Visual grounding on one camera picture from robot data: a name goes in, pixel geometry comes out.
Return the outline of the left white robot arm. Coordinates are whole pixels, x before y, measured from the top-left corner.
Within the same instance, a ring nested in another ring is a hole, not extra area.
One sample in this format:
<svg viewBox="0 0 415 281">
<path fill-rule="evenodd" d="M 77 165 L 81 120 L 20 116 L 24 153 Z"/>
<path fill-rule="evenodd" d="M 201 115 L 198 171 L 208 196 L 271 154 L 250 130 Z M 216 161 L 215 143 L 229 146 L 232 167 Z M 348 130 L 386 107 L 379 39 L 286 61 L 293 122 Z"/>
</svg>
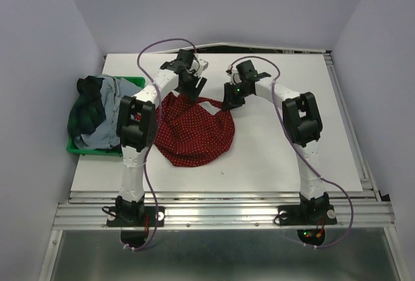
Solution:
<svg viewBox="0 0 415 281">
<path fill-rule="evenodd" d="M 115 200 L 115 217 L 129 225 L 144 219 L 143 178 L 147 156 L 160 126 L 161 102 L 171 92 L 197 100 L 207 79 L 208 62 L 192 51 L 180 49 L 176 58 L 163 63 L 139 93 L 124 96 L 119 105 L 116 133 L 123 153 L 121 189 Z"/>
</svg>

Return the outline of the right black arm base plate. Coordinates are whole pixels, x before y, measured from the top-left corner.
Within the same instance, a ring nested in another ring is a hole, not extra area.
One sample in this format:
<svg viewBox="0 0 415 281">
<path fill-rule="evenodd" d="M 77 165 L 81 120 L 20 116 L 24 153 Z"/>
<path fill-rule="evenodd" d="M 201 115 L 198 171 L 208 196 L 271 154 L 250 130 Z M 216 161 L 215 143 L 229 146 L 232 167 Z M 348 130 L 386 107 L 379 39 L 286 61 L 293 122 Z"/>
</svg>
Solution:
<svg viewBox="0 0 415 281">
<path fill-rule="evenodd" d="M 279 226 L 311 226 L 311 225 L 336 225 L 337 218 L 330 218 L 329 208 L 313 208 L 305 205 L 281 205 L 278 206 L 278 212 L 273 222 Z"/>
</svg>

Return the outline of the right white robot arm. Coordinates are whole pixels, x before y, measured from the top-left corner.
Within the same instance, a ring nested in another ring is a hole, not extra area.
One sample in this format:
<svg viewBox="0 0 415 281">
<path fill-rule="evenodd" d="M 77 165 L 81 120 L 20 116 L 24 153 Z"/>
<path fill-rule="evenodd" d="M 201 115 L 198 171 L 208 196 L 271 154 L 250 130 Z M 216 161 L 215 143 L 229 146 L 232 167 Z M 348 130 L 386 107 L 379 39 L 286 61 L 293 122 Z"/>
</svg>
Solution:
<svg viewBox="0 0 415 281">
<path fill-rule="evenodd" d="M 241 107 L 250 95 L 274 105 L 283 133 L 296 153 L 300 175 L 300 203 L 278 206 L 276 219 L 282 226 L 313 225 L 325 221 L 332 209 L 322 176 L 316 170 L 322 119 L 315 96 L 279 84 L 281 71 L 277 65 L 272 66 L 277 71 L 275 77 L 258 72 L 248 57 L 231 63 L 226 70 L 230 81 L 224 84 L 222 110 Z"/>
</svg>

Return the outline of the red polka dot skirt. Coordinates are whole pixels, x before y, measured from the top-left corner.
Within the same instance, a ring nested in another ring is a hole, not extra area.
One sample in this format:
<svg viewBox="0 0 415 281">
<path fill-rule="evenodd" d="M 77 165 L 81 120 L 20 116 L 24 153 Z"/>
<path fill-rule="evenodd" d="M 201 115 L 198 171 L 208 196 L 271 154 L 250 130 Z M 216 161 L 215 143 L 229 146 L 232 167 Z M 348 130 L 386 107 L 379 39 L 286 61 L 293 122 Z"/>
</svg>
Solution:
<svg viewBox="0 0 415 281">
<path fill-rule="evenodd" d="M 231 149 L 235 123 L 222 103 L 169 93 L 161 103 L 155 146 L 175 167 L 207 165 Z"/>
</svg>

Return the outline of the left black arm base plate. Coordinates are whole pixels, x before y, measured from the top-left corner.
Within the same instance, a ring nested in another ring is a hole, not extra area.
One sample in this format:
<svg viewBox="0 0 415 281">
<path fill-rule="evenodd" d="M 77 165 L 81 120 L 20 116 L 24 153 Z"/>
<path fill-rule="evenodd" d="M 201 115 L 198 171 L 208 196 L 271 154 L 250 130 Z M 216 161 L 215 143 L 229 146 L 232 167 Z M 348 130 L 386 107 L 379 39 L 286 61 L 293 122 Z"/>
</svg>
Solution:
<svg viewBox="0 0 415 281">
<path fill-rule="evenodd" d="M 104 206 L 102 211 L 106 214 L 106 226 L 110 228 L 132 227 L 163 227 L 165 207 L 144 206 L 144 210 L 137 215 L 117 215 L 116 207 Z"/>
</svg>

